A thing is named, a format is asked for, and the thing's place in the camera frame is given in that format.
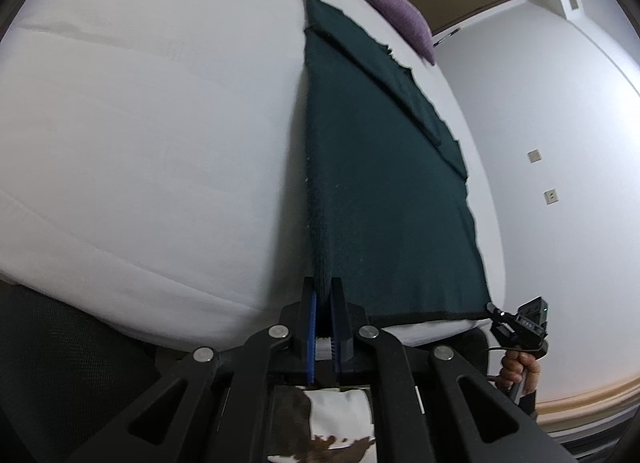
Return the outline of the person's right hand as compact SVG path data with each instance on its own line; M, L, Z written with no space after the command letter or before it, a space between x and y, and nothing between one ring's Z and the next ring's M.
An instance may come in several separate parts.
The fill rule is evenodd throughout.
M510 389L514 384L522 385L522 394L536 391L541 376L541 365L530 353L508 350L501 359L501 369L496 385Z

